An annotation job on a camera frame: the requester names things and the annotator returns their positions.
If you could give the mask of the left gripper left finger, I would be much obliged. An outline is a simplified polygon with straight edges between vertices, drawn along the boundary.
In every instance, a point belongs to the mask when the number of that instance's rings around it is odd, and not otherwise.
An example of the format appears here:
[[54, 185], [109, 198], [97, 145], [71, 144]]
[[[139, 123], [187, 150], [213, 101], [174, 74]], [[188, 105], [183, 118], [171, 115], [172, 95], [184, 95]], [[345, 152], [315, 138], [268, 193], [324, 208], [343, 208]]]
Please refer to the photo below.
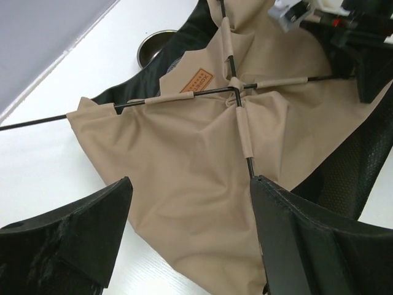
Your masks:
[[1, 294], [102, 294], [109, 286], [133, 186], [121, 180], [1, 228]]

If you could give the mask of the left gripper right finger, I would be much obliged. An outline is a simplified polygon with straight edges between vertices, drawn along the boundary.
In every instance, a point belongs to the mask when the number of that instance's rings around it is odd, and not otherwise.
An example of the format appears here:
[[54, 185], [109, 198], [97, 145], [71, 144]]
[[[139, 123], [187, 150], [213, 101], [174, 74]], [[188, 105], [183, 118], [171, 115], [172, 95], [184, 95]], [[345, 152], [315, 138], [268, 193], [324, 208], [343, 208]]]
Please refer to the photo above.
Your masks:
[[270, 294], [391, 294], [392, 231], [345, 218], [251, 179]]

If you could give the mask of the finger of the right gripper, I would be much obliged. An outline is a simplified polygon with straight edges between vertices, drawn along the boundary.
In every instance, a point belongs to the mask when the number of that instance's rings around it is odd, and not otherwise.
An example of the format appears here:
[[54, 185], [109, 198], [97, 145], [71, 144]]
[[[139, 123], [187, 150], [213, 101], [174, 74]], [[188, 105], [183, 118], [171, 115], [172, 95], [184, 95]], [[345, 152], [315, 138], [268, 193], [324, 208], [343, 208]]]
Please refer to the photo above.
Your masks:
[[356, 81], [361, 103], [372, 103], [392, 80], [392, 49], [362, 49], [356, 60]]

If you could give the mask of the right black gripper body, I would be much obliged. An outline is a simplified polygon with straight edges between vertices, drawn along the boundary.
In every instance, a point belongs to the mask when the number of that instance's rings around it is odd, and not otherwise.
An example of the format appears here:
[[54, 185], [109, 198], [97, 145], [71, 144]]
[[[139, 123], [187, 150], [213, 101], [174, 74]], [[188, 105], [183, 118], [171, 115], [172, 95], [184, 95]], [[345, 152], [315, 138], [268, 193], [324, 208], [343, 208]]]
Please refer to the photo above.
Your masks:
[[325, 54], [339, 50], [383, 50], [392, 54], [392, 1], [319, 1]]

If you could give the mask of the beige black pet tent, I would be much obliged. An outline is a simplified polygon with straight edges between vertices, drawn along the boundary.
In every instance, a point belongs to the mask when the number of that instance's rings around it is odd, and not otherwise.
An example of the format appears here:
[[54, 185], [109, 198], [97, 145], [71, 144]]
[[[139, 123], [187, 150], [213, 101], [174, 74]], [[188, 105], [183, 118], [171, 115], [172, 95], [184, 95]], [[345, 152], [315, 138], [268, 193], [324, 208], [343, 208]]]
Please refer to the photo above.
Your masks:
[[[392, 80], [361, 103], [360, 50], [328, 57], [320, 23], [283, 32], [268, 15], [272, 1], [224, 3], [222, 18], [218, 1], [199, 1], [147, 67], [92, 100], [234, 84], [242, 107], [222, 93], [226, 101], [214, 95], [111, 116], [82, 98], [82, 114], [68, 121], [106, 184], [131, 179], [130, 223], [175, 271], [212, 294], [269, 294], [246, 158], [254, 177], [359, 221], [392, 149]], [[331, 74], [355, 79], [284, 85]]]

